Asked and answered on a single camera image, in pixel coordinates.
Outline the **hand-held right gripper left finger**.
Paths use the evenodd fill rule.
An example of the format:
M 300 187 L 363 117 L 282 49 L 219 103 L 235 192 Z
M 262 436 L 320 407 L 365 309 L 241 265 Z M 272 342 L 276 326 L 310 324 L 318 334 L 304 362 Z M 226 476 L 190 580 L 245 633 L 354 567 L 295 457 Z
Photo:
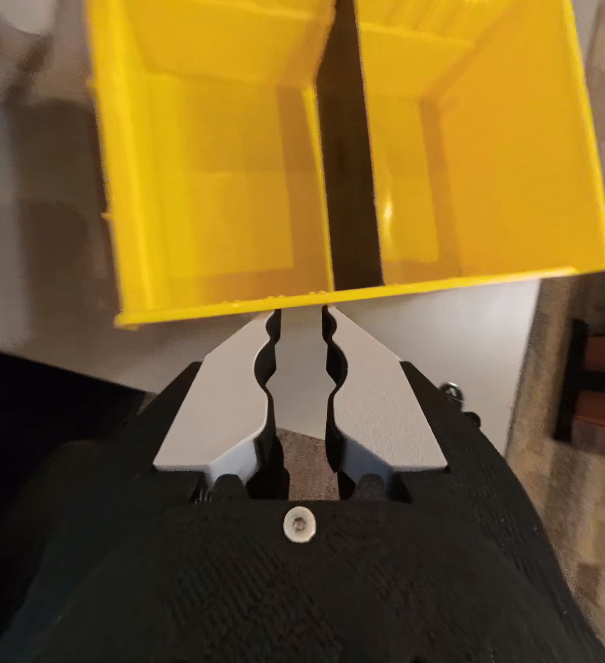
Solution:
M 235 475 L 246 485 L 265 468 L 261 445 L 274 435 L 266 384 L 280 336 L 281 311 L 266 311 L 207 354 L 155 456 L 158 471 L 199 472 L 209 485 Z

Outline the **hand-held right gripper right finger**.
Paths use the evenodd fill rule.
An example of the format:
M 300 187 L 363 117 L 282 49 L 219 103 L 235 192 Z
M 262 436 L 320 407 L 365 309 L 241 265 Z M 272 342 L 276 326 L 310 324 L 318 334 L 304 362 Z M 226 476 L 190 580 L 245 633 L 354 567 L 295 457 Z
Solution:
M 340 483 L 437 471 L 447 460 L 393 352 L 334 306 L 322 309 L 328 399 L 325 450 Z

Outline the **yellow plastic bin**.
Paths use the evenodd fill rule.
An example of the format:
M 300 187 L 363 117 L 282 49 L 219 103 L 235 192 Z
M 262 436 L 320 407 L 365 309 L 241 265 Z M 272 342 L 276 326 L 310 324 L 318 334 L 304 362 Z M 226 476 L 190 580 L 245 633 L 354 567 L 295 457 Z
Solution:
M 87 2 L 118 326 L 605 271 L 571 1 L 354 1 L 384 284 L 335 290 L 334 3 Z

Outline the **black bin divider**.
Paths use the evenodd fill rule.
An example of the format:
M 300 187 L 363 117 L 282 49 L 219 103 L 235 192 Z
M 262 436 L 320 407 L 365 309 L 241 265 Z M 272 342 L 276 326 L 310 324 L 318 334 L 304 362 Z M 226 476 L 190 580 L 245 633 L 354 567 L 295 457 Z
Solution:
M 334 289 L 383 286 L 373 164 L 353 1 L 335 1 L 315 90 Z

